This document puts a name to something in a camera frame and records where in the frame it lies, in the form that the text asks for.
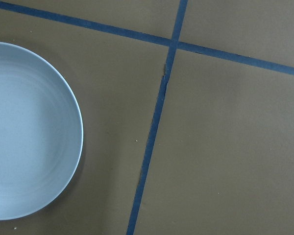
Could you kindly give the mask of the blue plate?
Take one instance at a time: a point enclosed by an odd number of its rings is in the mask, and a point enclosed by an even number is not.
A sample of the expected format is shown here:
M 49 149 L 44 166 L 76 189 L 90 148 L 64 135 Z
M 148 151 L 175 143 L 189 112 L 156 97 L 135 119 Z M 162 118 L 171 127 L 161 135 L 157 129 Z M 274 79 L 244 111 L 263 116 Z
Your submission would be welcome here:
M 82 147 L 80 108 L 64 77 L 36 53 L 0 42 L 0 220 L 56 199 Z

